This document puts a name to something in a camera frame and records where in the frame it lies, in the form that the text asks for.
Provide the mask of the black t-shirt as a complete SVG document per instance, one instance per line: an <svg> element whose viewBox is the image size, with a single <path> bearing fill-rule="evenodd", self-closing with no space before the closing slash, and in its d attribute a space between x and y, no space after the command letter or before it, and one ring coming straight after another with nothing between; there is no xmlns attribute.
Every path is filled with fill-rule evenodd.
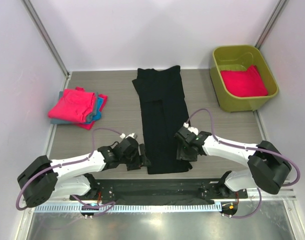
<svg viewBox="0 0 305 240"><path fill-rule="evenodd" d="M177 159L176 132L188 120L185 93L178 65L166 70L137 70L132 84L138 94L142 132L150 175L183 173L190 162Z"/></svg>

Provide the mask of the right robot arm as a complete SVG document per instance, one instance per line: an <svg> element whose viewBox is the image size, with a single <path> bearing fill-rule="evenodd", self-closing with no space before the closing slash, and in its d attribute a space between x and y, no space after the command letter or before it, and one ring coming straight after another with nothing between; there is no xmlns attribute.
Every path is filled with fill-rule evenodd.
<svg viewBox="0 0 305 240"><path fill-rule="evenodd" d="M248 189L259 188L272 195L279 193L292 167L282 158L275 146L262 141L260 144L241 143L220 138L210 132L199 131L185 124L176 133L178 160L194 161L197 156L215 156L245 166L245 170L227 171L211 191L224 198Z"/></svg>

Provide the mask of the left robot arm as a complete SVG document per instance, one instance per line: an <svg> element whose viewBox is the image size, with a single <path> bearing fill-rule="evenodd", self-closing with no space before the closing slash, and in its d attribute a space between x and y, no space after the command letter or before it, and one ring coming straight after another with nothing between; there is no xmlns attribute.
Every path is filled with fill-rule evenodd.
<svg viewBox="0 0 305 240"><path fill-rule="evenodd" d="M121 164L129 171L151 166L145 145L139 144L132 134L76 157L50 160L46 155L39 156L18 176L17 199L25 201L25 208L62 197L95 199L100 185L93 173L115 169Z"/></svg>

